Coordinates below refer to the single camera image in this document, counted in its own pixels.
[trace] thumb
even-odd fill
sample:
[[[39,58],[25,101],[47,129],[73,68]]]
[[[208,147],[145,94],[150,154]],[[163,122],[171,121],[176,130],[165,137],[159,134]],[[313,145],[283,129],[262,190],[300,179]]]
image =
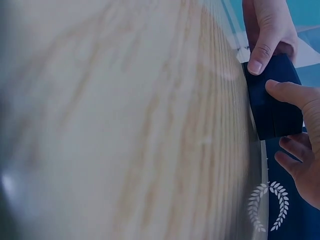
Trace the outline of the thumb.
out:
[[[272,28],[261,28],[259,38],[248,62],[248,71],[253,75],[260,75],[269,63],[280,38],[280,34]]]
[[[268,80],[265,89],[276,100],[295,105],[301,110],[308,103],[320,99],[320,94],[315,88],[292,82]]]

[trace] finger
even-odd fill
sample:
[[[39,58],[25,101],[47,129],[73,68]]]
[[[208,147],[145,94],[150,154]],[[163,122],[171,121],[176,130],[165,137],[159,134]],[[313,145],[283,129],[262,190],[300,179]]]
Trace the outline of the finger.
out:
[[[301,86],[292,82],[268,80],[265,89],[276,100],[293,104],[301,110],[308,103],[320,99],[319,91],[316,88]]]
[[[292,139],[292,140],[306,146],[308,149],[312,150],[312,146],[310,143],[310,138],[309,138],[308,133],[302,132],[302,133],[295,134],[295,135],[289,135],[288,138]]]
[[[261,74],[269,63],[281,40],[281,34],[272,28],[262,28],[259,38],[248,62],[248,71],[253,75]]]
[[[276,152],[274,158],[293,177],[293,179],[296,178],[302,163],[294,160],[282,151]]]
[[[310,148],[286,136],[280,138],[279,145],[302,162],[308,162],[314,158],[314,153]]]

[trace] wood grain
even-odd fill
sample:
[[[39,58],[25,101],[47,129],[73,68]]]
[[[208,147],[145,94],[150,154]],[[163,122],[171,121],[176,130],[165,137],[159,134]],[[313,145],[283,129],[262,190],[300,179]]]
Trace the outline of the wood grain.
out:
[[[264,149],[221,1],[12,2],[0,152],[18,239],[266,239],[246,207]]]

